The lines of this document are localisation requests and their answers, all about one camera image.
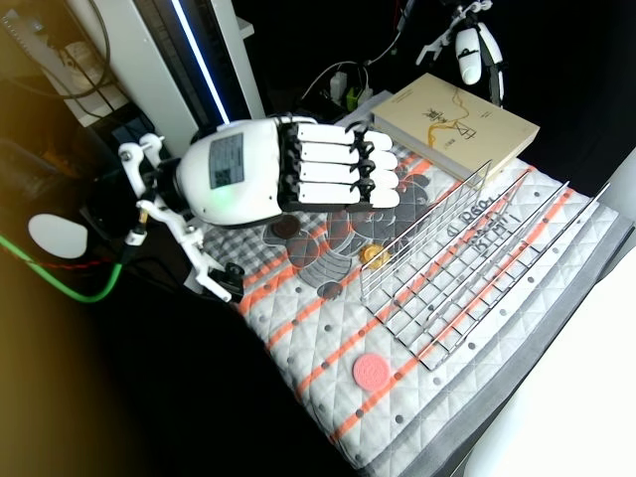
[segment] red circle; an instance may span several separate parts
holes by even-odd
[[[382,356],[373,353],[362,355],[354,363],[354,380],[365,391],[377,391],[388,381],[391,370]]]

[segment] quilted cloth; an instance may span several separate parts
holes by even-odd
[[[400,162],[395,210],[297,213],[301,230],[287,240],[262,226],[211,228],[205,241],[221,263],[233,261],[245,269],[245,297],[238,310],[307,412],[355,469],[386,477],[402,473],[488,386],[567,290],[617,217],[594,205],[573,220],[588,198],[571,189],[559,193],[525,234],[530,247],[511,255],[513,276],[525,274],[517,282],[504,277],[497,290],[505,294],[491,290],[484,295],[491,306],[477,307],[477,326],[431,371],[363,302],[359,255],[366,244],[397,237],[457,181],[399,145],[394,154]],[[506,209],[511,227],[561,186],[517,159],[486,185],[481,198],[497,199],[525,172]],[[569,229],[560,235],[566,225]],[[449,241],[448,230],[439,233],[441,241]],[[423,296],[422,301],[434,298]],[[389,382],[378,391],[363,390],[353,378],[354,363],[366,353],[384,357],[391,368]]]

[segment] small yellow object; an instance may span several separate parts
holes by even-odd
[[[389,261],[389,258],[391,258],[391,255],[387,251],[383,250],[384,248],[376,243],[365,245],[363,246],[362,250],[360,250],[360,261],[364,265],[370,262],[371,264],[369,265],[369,268],[377,270],[382,265],[387,263]],[[380,254],[380,256],[373,260],[373,258],[378,254]]]

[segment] robotic hand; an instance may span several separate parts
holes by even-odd
[[[491,0],[472,2],[465,8],[459,7],[449,27],[433,43],[424,45],[415,64],[421,64],[427,54],[437,60],[441,50],[450,45],[456,28],[463,26],[463,30],[455,36],[455,57],[459,64],[461,77],[466,84],[474,84],[481,77],[482,62],[490,75],[490,100],[501,106],[504,100],[504,78],[501,72],[503,56],[495,37],[482,22],[477,22],[477,13],[489,10]]]
[[[195,142],[182,159],[162,161],[162,138],[143,136],[119,147],[139,199],[139,223],[126,244],[145,237],[148,216],[165,223],[193,265],[196,281],[224,301],[242,299],[242,269],[223,267],[203,248],[194,216],[239,228],[274,222],[283,212],[369,211],[395,207],[398,176],[391,139],[354,123],[348,128],[286,116],[237,121]],[[142,176],[144,156],[154,171]]]

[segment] gray border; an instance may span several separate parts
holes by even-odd
[[[601,214],[604,207],[600,206],[594,215]],[[584,234],[587,227],[585,226],[579,234]],[[596,283],[605,265],[627,239],[632,228],[633,224],[631,221],[622,216],[616,218],[568,289],[557,299],[548,313],[546,313],[546,316],[537,325],[535,332],[528,337],[488,385],[479,391],[470,402],[446,423],[423,451],[400,474],[400,477],[447,476],[453,472],[495,418],[498,408],[503,407],[512,392],[532,370],[558,332],[567,323],[569,317]],[[561,260],[566,259],[566,256],[567,253],[561,257]],[[551,271],[546,280],[549,280],[553,273],[555,272]],[[529,300],[538,293],[541,293],[541,287],[533,292]],[[500,333],[505,334],[506,329],[507,327],[504,327]],[[480,355],[488,353],[494,346],[495,343],[491,343],[481,351]],[[453,382],[462,379],[463,376],[464,373],[460,374]],[[442,398],[442,396],[438,395],[422,412],[426,412],[430,405],[439,398]],[[411,435],[414,431],[417,431],[419,425],[419,419],[414,419],[397,439]],[[390,444],[387,450],[382,452],[364,469],[361,469],[361,472],[374,475],[373,469],[391,457],[393,444]]]

